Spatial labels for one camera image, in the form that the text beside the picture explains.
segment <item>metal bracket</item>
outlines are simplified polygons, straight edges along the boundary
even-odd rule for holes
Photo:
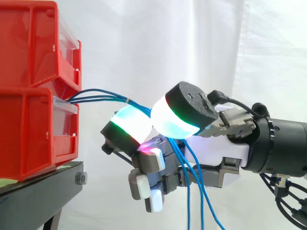
[[[226,173],[239,174],[241,159],[224,157],[222,163],[219,166],[207,166],[201,165],[201,173],[204,180],[204,185],[207,187],[223,187],[224,175]],[[199,175],[199,171],[196,166],[193,167],[196,174]],[[179,170],[180,173],[180,186],[186,187],[185,177],[183,170]],[[190,182],[196,183],[194,176],[189,173]]]
[[[243,138],[256,128],[253,117],[242,109],[231,108],[219,112],[219,118],[211,126],[203,130],[198,136],[203,138],[234,135]]]
[[[283,175],[283,174],[276,174],[274,176],[277,178],[280,178],[280,180],[276,181],[275,185],[279,188],[286,188],[286,182],[287,182],[287,179],[290,178],[290,176]]]

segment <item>white backdrop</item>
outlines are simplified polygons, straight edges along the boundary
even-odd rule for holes
[[[307,121],[303,0],[57,2],[83,44],[83,89],[114,91],[150,107],[184,80],[249,105],[263,102],[274,118]],[[81,105],[79,160],[88,184],[64,207],[59,230],[185,230],[186,189],[167,195],[161,213],[146,213],[143,201],[131,198],[129,165],[101,151],[99,132],[120,107]],[[207,190],[227,230],[295,229],[251,172],[228,187]],[[198,230],[196,186],[191,202],[191,229]],[[206,229],[218,229],[207,207],[205,215]]]

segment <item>red plastic drawer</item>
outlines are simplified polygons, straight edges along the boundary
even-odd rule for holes
[[[79,107],[44,88],[0,89],[0,178],[23,181],[78,157]]]
[[[0,0],[0,86],[81,90],[81,43],[52,1]]]

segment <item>screw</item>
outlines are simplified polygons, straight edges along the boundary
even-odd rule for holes
[[[86,172],[78,172],[76,174],[76,184],[85,185],[87,183],[87,173]]]

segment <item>blue cable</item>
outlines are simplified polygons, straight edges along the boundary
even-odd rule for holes
[[[84,93],[84,92],[96,92],[97,89],[89,89],[89,90],[84,90],[84,91],[81,91],[79,92],[78,94],[80,93]],[[121,102],[125,102],[127,101],[127,97],[124,97],[124,96],[110,96],[110,95],[95,95],[95,96],[87,96],[87,97],[79,97],[79,98],[75,98],[78,94],[75,94],[74,96],[72,96],[70,99],[67,100],[67,102],[69,103],[72,103],[72,104],[78,104],[78,103],[82,103],[82,102],[79,102],[79,101],[83,101],[83,100],[87,100],[87,99],[95,99],[95,98],[101,98],[101,99],[119,99]],[[97,101],[92,101],[92,100],[89,100],[89,101],[86,101],[86,102],[100,102],[100,100],[97,100]],[[135,101],[133,100],[128,100],[128,104],[131,104],[132,106],[134,107],[141,107],[143,108],[144,110],[146,111],[150,111],[149,108],[147,107],[144,107],[138,103],[136,103]]]
[[[193,156],[193,158],[194,158],[194,160],[195,160],[195,162],[196,162],[196,165],[197,165],[197,168],[198,168],[198,172],[199,172],[199,175],[200,175],[200,179],[201,179],[201,188],[202,188],[202,192],[203,192],[203,194],[205,195],[205,198],[206,198],[207,204],[208,204],[208,206],[209,206],[209,209],[210,209],[210,211],[211,211],[211,213],[212,213],[212,216],[213,216],[215,222],[218,224],[218,226],[220,226],[220,228],[221,228],[222,230],[225,230],[225,228],[223,227],[223,225],[220,223],[220,221],[219,221],[218,218],[216,217],[215,212],[214,212],[214,209],[213,209],[213,207],[212,207],[212,205],[211,205],[211,203],[210,203],[209,197],[208,197],[208,195],[207,195],[207,193],[206,193],[205,186],[204,186],[204,183],[203,183],[203,177],[202,177],[202,173],[201,173],[201,165],[200,165],[200,163],[198,162],[198,159],[197,159],[195,153],[193,152],[193,150],[191,149],[191,147],[189,146],[189,144],[187,143],[187,141],[186,141],[186,140],[183,140],[183,142],[184,142],[185,146],[188,148],[188,150],[190,151],[190,153],[192,154],[192,156]]]
[[[177,146],[176,143],[174,143],[174,140],[171,139],[171,138],[167,138],[169,144],[171,145],[172,149],[174,150],[174,153],[175,155],[177,156],[180,164],[181,164],[181,167],[182,167],[182,170],[183,170],[183,174],[184,174],[184,177],[186,179],[186,184],[187,184],[187,189],[188,189],[188,230],[190,229],[190,181],[189,181],[189,174],[188,174],[188,171],[186,169],[186,167],[184,166],[184,162],[183,162],[183,159],[181,158],[178,150],[176,149],[175,146]]]
[[[71,104],[80,104],[87,102],[123,102],[120,98],[103,98],[103,99],[92,99],[92,100],[80,100],[80,101],[71,101]]]
[[[174,147],[176,149],[176,151],[179,153],[180,157],[183,159],[184,163],[188,166],[190,172],[193,174],[193,176],[195,177],[196,183],[198,185],[198,188],[200,190],[200,194],[201,194],[201,229],[204,229],[204,215],[203,215],[203,195],[202,195],[202,189],[201,189],[201,185],[200,185],[200,181],[198,179],[197,174],[195,173],[195,170],[193,169],[193,167],[190,165],[190,163],[188,162],[188,160],[184,157],[184,155],[182,154],[182,152],[180,151],[178,145],[175,143],[175,141],[173,139],[171,139],[172,142],[174,142]]]

